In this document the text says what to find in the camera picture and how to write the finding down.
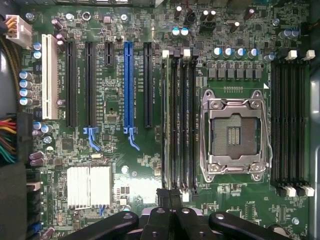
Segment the small blue component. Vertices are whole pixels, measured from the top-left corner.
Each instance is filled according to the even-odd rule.
[[[83,134],[88,135],[89,144],[92,148],[94,148],[96,151],[100,151],[100,147],[98,147],[95,144],[96,141],[96,134],[99,132],[98,127],[84,127],[83,128]]]

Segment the pci slot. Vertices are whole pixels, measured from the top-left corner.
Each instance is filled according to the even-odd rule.
[[[104,65],[107,68],[115,67],[115,46],[112,42],[104,44]]]
[[[134,46],[131,41],[124,43],[124,128],[123,133],[129,134],[130,145],[140,148],[135,143],[134,126]]]
[[[152,44],[143,44],[143,101],[144,101],[144,127],[153,126],[153,76],[152,76]]]
[[[85,111],[86,111],[85,125],[88,127],[95,127],[97,124],[96,45],[93,42],[85,42],[84,51],[85,51],[84,82],[85,82]]]
[[[58,46],[51,34],[42,34],[42,119],[58,119]]]
[[[66,82],[66,126],[78,126],[77,109],[77,49],[74,42],[66,43],[65,82]]]

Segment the green circuit board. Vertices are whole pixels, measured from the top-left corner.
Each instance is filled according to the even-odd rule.
[[[243,20],[242,14],[228,13],[224,8],[216,8],[216,28],[212,32],[199,34],[199,26],[188,26],[187,37],[173,38],[174,27],[185,27],[183,16],[186,6],[182,5],[180,20],[174,18],[177,5],[162,3],[156,8],[131,7],[91,7],[91,6],[27,6],[24,13],[33,13],[33,41],[42,41],[42,34],[56,34],[51,20],[59,18],[67,39],[75,43],[77,61],[77,127],[66,125],[66,108],[58,108],[57,120],[44,120],[53,126],[50,134],[52,142],[46,144],[42,137],[34,139],[34,151],[45,153],[45,163],[39,168],[43,199],[43,230],[55,229],[54,239],[66,236],[102,218],[108,217],[124,209],[125,205],[140,214],[144,208],[158,205],[156,189],[165,185],[165,174],[162,163],[162,83],[163,58],[162,51],[170,48],[190,48],[199,50],[195,65],[195,102],[196,144],[195,153],[199,154],[199,107],[203,93],[212,89],[217,98],[248,99],[253,91],[259,90],[263,95],[267,112],[267,123],[270,128],[271,119],[271,65],[264,61],[265,53],[275,47],[295,48],[301,46],[301,39],[280,39],[278,33],[286,28],[298,27],[308,18],[308,5],[289,5],[287,8],[271,8],[270,5],[253,5],[254,16]],[[190,5],[197,15],[209,10],[209,5]],[[82,20],[82,14],[89,12],[91,19]],[[67,21],[66,14],[73,14],[74,19]],[[280,19],[280,25],[272,24],[274,18]],[[229,33],[230,27],[225,25],[227,19],[239,20],[241,27]],[[116,42],[116,36],[122,40]],[[105,67],[105,42],[115,42],[114,67]],[[134,45],[134,125],[136,127],[136,150],[130,145],[128,135],[124,134],[124,41],[132,41]],[[95,43],[95,75],[96,75],[96,144],[100,151],[91,147],[88,136],[84,134],[86,127],[86,85],[85,42]],[[152,43],[152,127],[145,128],[144,117],[144,43]],[[247,57],[238,60],[234,56],[228,60],[213,57],[213,49],[226,46],[232,49],[257,48],[255,59]],[[42,80],[39,66],[41,61],[34,59],[33,52],[24,51],[23,70],[34,76],[33,106],[25,107],[25,111],[33,113],[38,120],[42,108]],[[253,69],[261,72],[259,79],[214,79],[211,69]],[[58,96],[67,98],[65,82],[66,53],[58,55]],[[306,83],[306,94],[309,92]],[[306,125],[306,148],[308,149],[308,129]],[[92,158],[91,154],[101,154]],[[68,174],[72,167],[109,166],[112,169],[112,201],[101,214],[99,208],[74,209],[68,206]],[[217,176],[213,183],[206,183],[199,163],[194,170],[197,181],[197,197],[190,191],[184,191],[183,204],[198,208],[204,215],[215,211],[227,211],[263,227],[278,223],[285,227],[292,238],[300,239],[308,234],[308,197],[283,197],[276,194],[270,184],[270,171],[263,178],[252,181],[248,174]],[[299,224],[293,224],[298,218]]]

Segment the black pcie slot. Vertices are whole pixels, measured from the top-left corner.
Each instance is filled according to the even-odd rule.
[[[93,42],[85,42],[84,44],[84,84],[85,84],[85,125],[87,127],[95,127],[96,119],[96,45]]]
[[[66,81],[66,126],[76,127],[77,116],[77,49],[74,42],[66,43],[65,81]]]
[[[115,46],[112,42],[106,42],[104,44],[104,65],[107,68],[113,68],[115,66]]]
[[[153,126],[153,76],[152,76],[152,44],[143,44],[143,95],[144,95],[144,127]]]

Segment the black plastic part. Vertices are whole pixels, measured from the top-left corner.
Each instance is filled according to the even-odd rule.
[[[112,42],[104,44],[104,65],[107,68],[115,67],[115,46]]]
[[[192,208],[179,208],[175,212],[180,223],[181,236],[179,239],[216,240],[208,223],[200,218]]]
[[[131,211],[121,211],[75,231],[61,240],[112,240],[116,236],[135,230],[138,225],[138,215]]]
[[[95,127],[97,124],[96,45],[93,42],[85,42],[84,52],[85,125]]]
[[[66,126],[78,126],[78,73],[77,73],[77,49],[74,42],[66,43],[65,51],[65,81],[66,81]]]
[[[153,127],[153,63],[152,43],[143,43],[143,101],[144,127]]]
[[[27,191],[24,162],[0,167],[0,239],[26,239]]]
[[[20,112],[16,115],[17,161],[27,163],[29,155],[33,153],[34,140],[32,113]]]
[[[227,212],[214,212],[209,216],[209,226],[213,230],[235,238],[246,240],[289,240],[267,228],[246,221]]]

